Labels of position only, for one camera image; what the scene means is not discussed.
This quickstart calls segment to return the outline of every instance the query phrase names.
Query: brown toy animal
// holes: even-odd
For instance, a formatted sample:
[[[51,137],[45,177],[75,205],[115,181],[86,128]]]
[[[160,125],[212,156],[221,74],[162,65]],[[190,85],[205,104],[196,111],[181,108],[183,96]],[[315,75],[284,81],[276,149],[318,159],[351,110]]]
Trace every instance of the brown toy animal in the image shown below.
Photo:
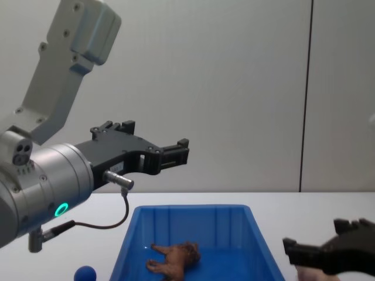
[[[185,242],[170,247],[151,245],[151,249],[165,255],[164,263],[148,260],[146,267],[153,273],[162,273],[167,281],[183,281],[186,267],[200,260],[198,244]]]

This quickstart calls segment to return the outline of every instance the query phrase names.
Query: blue plastic bin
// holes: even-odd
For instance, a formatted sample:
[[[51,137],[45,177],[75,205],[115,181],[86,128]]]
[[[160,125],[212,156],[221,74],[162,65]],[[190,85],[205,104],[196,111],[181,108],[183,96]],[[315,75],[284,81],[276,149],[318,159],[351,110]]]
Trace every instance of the blue plastic bin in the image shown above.
[[[243,205],[170,205],[135,209],[111,281],[161,281],[146,261],[163,261],[152,243],[197,242],[202,258],[185,281],[284,280],[250,208]]]

